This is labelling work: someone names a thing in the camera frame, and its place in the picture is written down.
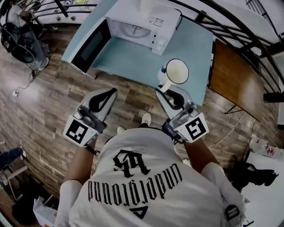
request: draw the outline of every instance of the wooden floor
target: wooden floor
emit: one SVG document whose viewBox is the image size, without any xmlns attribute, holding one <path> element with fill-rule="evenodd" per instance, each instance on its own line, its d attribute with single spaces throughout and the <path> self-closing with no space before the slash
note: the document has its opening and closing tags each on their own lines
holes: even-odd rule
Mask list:
<svg viewBox="0 0 284 227">
<path fill-rule="evenodd" d="M 118 98 L 106 121 L 108 128 L 98 138 L 99 150 L 108 138 L 116 135 L 118 126 L 127 129 L 137 127 L 145 112 L 151 113 L 152 126 L 159 127 L 166 120 L 152 89 L 103 72 L 97 72 L 98 78 L 91 80 L 61 62 L 61 56 L 76 30 L 77 27 L 73 26 L 60 27 L 46 34 L 45 39 L 51 49 L 48 67 L 27 89 L 19 90 L 17 98 L 1 100 L 0 105 L 0 141 L 6 141 L 6 145 L 0 147 L 1 151 L 22 145 L 28 154 L 25 164 L 30 172 L 56 196 L 77 149 L 62 136 L 65 123 L 88 92 L 101 87 L 118 89 Z M 25 87 L 29 74 L 29 68 L 0 47 L 0 96 L 6 97 L 17 87 Z M 206 91 L 204 104 L 199 110 L 204 113 L 210 130 L 204 140 L 207 146 L 224 137 L 244 114 L 224 115 L 232 106 L 220 95 Z M 213 149 L 222 167 L 233 166 L 233 155 L 243 157 L 252 133 L 270 141 L 273 146 L 282 147 L 284 134 L 277 131 L 277 116 L 277 104 L 264 104 L 262 122 L 256 122 L 245 114 L 235 130 Z M 182 158 L 185 157 L 182 150 L 178 152 Z M 20 161 L 16 161 L 15 165 L 21 165 Z"/>
</svg>

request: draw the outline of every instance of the open microwave door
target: open microwave door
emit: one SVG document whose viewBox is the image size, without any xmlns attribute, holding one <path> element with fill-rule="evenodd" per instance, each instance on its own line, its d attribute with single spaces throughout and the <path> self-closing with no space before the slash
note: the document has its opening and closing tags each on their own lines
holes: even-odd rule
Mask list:
<svg viewBox="0 0 284 227">
<path fill-rule="evenodd" d="M 101 50 L 105 47 L 107 42 L 111 39 L 110 30 L 107 24 L 107 20 L 104 19 L 95 24 L 92 30 L 83 39 L 86 41 L 79 48 L 74 58 L 71 60 L 72 65 L 81 70 L 83 73 L 87 73 L 92 63 L 99 55 Z"/>
</svg>

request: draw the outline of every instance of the light blue table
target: light blue table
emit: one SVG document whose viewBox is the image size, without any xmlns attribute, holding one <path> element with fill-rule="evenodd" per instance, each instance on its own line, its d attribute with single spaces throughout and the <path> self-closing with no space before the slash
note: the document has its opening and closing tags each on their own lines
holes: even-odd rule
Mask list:
<svg viewBox="0 0 284 227">
<path fill-rule="evenodd" d="M 184 61 L 189 68 L 189 79 L 179 87 L 192 100 L 202 105 L 209 69 L 213 34 L 201 26 L 183 19 L 162 56 L 143 45 L 124 39 L 111 38 L 91 67 L 110 74 L 157 87 L 158 71 L 171 59 Z"/>
</svg>

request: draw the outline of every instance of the person in background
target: person in background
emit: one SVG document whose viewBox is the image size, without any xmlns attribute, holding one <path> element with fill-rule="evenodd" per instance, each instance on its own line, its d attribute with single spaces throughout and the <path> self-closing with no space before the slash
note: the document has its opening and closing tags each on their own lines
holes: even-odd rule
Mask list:
<svg viewBox="0 0 284 227">
<path fill-rule="evenodd" d="M 37 68 L 39 70 L 44 69 L 49 62 L 48 57 L 46 57 L 46 55 L 49 53 L 49 47 L 47 44 L 38 40 L 34 32 L 31 30 L 31 28 L 28 27 L 29 25 L 27 22 L 29 22 L 32 18 L 34 18 L 33 13 L 21 9 L 18 5 L 14 5 L 11 0 L 2 0 L 2 1 L 3 3 L 0 2 L 0 5 L 2 3 L 0 9 L 1 24 L 4 25 L 5 23 L 12 23 L 17 28 L 20 28 L 20 30 L 24 31 L 22 32 L 22 36 L 24 38 L 32 40 L 31 45 L 32 45 L 32 50 L 34 51 L 35 64 Z"/>
<path fill-rule="evenodd" d="M 91 178 L 94 155 L 78 149 L 60 187 L 54 227 L 242 226 L 244 197 L 202 140 L 185 143 L 190 167 L 171 138 L 150 124 L 146 113 L 139 128 L 119 127 Z"/>
<path fill-rule="evenodd" d="M 27 157 L 27 154 L 22 147 L 17 147 L 10 151 L 0 153 L 0 170 L 3 169 L 3 167 L 5 167 L 6 165 L 12 163 L 18 157 L 21 160 L 23 159 L 23 157 Z"/>
</svg>

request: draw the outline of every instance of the railing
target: railing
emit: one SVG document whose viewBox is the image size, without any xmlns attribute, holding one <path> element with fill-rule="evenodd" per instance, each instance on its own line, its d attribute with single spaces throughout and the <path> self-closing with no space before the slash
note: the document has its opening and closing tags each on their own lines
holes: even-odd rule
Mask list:
<svg viewBox="0 0 284 227">
<path fill-rule="evenodd" d="M 62 5 L 61 2 L 65 0 L 54 0 L 50 3 L 38 4 L 38 2 L 41 2 L 41 1 L 42 0 L 34 0 L 27 4 L 27 0 L 22 0 L 20 4 L 22 5 L 23 8 L 27 8 L 32 5 L 30 9 L 31 10 L 34 9 L 35 15 L 38 15 L 38 13 L 48 11 L 48 10 L 56 10 L 55 12 L 52 12 L 52 13 L 38 15 L 39 17 L 53 15 L 53 14 L 64 14 L 65 17 L 68 17 L 68 13 L 90 13 L 90 11 L 84 11 L 84 10 L 68 11 L 68 9 L 71 7 L 77 7 L 77 6 L 87 6 L 87 7 L 96 6 L 96 4 Z M 189 9 L 193 12 L 196 12 L 198 16 L 195 19 L 189 18 L 187 16 L 182 16 L 182 17 L 209 30 L 218 39 L 223 41 L 232 50 L 234 50 L 239 56 L 241 56 L 249 65 L 251 65 L 251 67 L 256 71 L 256 73 L 259 74 L 260 77 L 263 79 L 264 89 L 267 93 L 281 92 L 278 81 L 280 79 L 281 82 L 284 84 L 284 77 L 281 71 L 279 70 L 276 62 L 274 61 L 274 58 L 270 55 L 269 51 L 267 50 L 268 47 L 272 46 L 271 42 L 254 35 L 254 33 L 245 24 L 243 24 L 236 16 L 234 16 L 232 13 L 230 13 L 228 10 L 226 10 L 222 6 L 218 5 L 213 0 L 200 0 L 200 1 L 210 6 L 212 9 L 216 10 L 223 16 L 225 16 L 227 19 L 233 22 L 238 28 L 225 26 L 221 24 L 220 22 L 216 21 L 214 18 L 208 16 L 206 12 L 195 9 L 192 6 L 189 6 L 178 0 L 168 0 L 168 1 L 178 4 L 180 6 L 183 6 L 184 8 Z M 57 6 L 51 7 L 51 8 L 40 9 L 41 6 L 48 5 L 51 3 L 56 3 Z M 234 39 L 238 41 L 242 45 L 242 47 L 237 48 L 233 46 L 226 38 Z M 261 56 L 267 58 L 268 62 L 271 64 L 272 68 L 274 69 L 277 75 L 277 78 L 275 78 L 272 75 L 272 72 L 269 71 L 268 67 L 261 61 L 260 57 L 257 56 L 251 50 L 253 47 L 257 47 L 261 50 L 261 53 L 262 53 Z M 264 75 L 264 73 L 260 69 L 260 66 L 262 66 L 263 70 L 265 70 L 266 74 L 268 75 L 268 78 Z"/>
<path fill-rule="evenodd" d="M 246 2 L 246 5 L 249 7 L 250 10 L 253 10 L 254 12 L 258 13 L 259 15 L 262 15 L 267 20 L 269 25 L 273 28 L 277 37 L 279 37 L 279 34 L 278 34 L 272 20 L 270 19 L 270 16 L 266 12 L 266 10 L 263 7 L 263 5 L 261 4 L 261 2 L 259 0 L 245 0 L 245 2 Z"/>
</svg>

